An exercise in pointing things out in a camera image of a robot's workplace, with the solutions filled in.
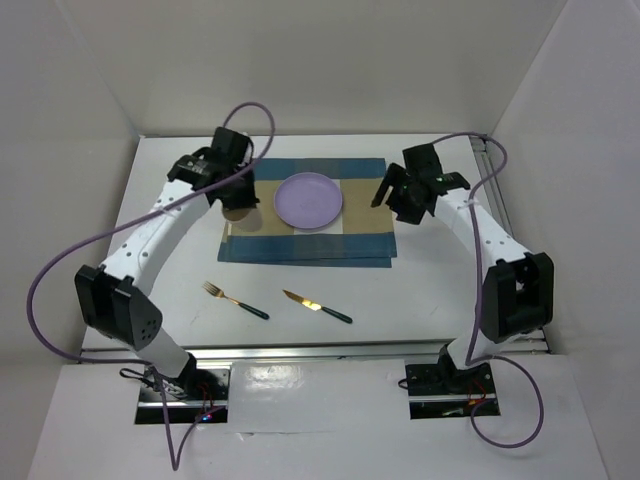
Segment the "beige cup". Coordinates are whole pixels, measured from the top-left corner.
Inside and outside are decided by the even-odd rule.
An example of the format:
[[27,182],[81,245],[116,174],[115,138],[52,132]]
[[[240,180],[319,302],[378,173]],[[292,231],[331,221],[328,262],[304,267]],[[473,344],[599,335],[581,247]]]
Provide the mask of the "beige cup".
[[224,219],[231,225],[245,232],[257,232],[262,228],[263,220],[258,205],[251,207],[229,209],[221,207]]

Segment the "purple plate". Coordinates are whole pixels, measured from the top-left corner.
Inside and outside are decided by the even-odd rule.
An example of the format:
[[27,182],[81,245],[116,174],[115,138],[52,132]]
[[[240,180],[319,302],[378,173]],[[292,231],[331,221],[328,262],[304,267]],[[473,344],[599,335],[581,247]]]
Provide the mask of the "purple plate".
[[273,197],[278,217],[300,230],[316,230],[332,223],[341,213],[340,185],[329,177],[304,172],[285,179]]

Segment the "blue beige white placemat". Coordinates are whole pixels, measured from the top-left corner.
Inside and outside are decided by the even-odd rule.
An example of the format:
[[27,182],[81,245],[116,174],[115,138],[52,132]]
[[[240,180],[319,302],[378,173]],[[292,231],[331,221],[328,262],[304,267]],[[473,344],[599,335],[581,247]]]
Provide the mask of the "blue beige white placemat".
[[[255,169],[262,227],[223,230],[217,260],[265,265],[389,268],[397,256],[392,213],[372,208],[387,165],[382,158],[267,158]],[[276,214],[274,195],[287,178],[305,172],[329,177],[341,190],[338,218],[316,230],[300,230]]]

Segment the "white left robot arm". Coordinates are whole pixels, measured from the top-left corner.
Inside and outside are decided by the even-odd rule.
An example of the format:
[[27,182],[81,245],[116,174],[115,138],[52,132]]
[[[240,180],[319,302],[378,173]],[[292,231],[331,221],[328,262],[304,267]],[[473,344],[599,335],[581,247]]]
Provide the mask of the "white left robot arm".
[[173,164],[152,219],[99,266],[83,266],[74,278],[85,324],[149,363],[176,399],[195,396],[204,387],[216,389],[219,382],[198,369],[195,357],[163,329],[163,315],[150,294],[173,251],[215,202],[232,211],[256,208],[255,176],[240,172],[253,150],[248,136],[217,128],[210,145]]

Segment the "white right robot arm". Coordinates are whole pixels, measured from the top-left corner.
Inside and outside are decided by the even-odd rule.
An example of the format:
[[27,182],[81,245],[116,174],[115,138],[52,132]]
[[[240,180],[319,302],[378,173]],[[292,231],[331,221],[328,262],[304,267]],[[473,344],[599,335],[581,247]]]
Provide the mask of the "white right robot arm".
[[514,240],[460,173],[445,172],[433,144],[407,148],[403,158],[387,168],[372,206],[386,204],[398,221],[412,225],[425,215],[440,220],[476,261],[472,327],[441,348],[433,376],[458,393],[504,345],[551,322],[554,264]]

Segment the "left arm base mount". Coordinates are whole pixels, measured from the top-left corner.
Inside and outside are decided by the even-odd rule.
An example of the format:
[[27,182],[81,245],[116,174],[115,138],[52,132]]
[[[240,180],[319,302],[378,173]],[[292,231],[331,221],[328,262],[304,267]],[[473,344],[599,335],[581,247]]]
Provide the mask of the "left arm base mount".
[[203,416],[202,424],[227,423],[231,368],[222,366],[208,369],[208,372],[216,380],[216,385],[199,382],[193,390],[184,390],[168,380],[159,384],[149,368],[145,368],[142,373],[121,368],[120,377],[136,381],[139,386],[134,423],[160,425],[164,422],[161,391],[165,392],[171,424],[187,425],[193,423],[198,416]]

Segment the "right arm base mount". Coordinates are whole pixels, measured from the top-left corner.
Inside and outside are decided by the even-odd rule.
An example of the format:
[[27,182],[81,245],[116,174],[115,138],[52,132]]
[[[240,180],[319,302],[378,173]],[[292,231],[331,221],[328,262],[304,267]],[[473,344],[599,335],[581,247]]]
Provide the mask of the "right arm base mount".
[[446,380],[435,363],[406,364],[397,385],[408,395],[411,420],[500,416],[493,374],[488,364]]

